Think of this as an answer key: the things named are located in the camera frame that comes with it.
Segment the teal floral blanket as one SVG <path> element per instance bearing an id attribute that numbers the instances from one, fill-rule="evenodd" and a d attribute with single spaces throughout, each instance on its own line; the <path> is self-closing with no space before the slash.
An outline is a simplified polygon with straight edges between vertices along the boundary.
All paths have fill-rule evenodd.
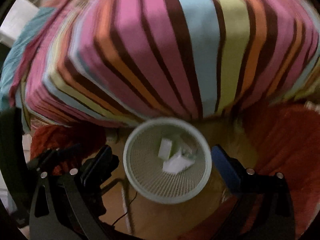
<path id="1" fill-rule="evenodd" d="M 54 11 L 55 8 L 53 7 L 41 7 L 36 15 L 24 26 L 9 51 L 1 71 L 1 111 L 10 108 L 9 90 L 26 46 L 42 29 Z"/>

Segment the colourful striped bed sheet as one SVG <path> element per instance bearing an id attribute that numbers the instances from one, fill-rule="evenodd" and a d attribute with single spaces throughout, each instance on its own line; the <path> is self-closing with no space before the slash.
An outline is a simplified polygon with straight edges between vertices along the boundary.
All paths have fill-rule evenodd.
<path id="1" fill-rule="evenodd" d="M 308 0 L 50 0 L 10 107 L 71 125 L 201 120 L 319 85 L 319 13 Z"/>

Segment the white paper scrap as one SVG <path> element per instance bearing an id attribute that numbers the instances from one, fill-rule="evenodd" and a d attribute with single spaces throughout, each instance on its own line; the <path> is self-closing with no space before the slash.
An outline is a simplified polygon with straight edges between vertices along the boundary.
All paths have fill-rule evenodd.
<path id="1" fill-rule="evenodd" d="M 162 171 L 177 175 L 195 164 L 195 159 L 186 157 L 181 151 L 163 163 Z"/>

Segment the pale green mesh waste basket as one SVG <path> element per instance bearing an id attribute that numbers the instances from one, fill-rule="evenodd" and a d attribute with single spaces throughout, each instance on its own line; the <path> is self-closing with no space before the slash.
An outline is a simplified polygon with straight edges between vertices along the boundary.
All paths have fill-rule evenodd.
<path id="1" fill-rule="evenodd" d="M 181 151 L 195 164 L 174 175 L 162 171 L 158 157 L 162 138 L 172 140 L 170 158 Z M 175 118 L 149 120 L 129 135 L 123 152 L 123 165 L 131 185 L 145 198 L 161 204 L 177 204 L 199 194 L 209 180 L 212 159 L 208 142 L 191 124 Z"/>

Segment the white green printed wrapper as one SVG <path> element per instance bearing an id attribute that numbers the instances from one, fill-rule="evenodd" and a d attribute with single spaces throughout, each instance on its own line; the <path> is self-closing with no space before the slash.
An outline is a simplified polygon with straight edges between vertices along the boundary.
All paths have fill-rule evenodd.
<path id="1" fill-rule="evenodd" d="M 158 157 L 162 160 L 168 160 L 171 155 L 172 147 L 172 140 L 168 138 L 162 138 L 159 147 Z"/>

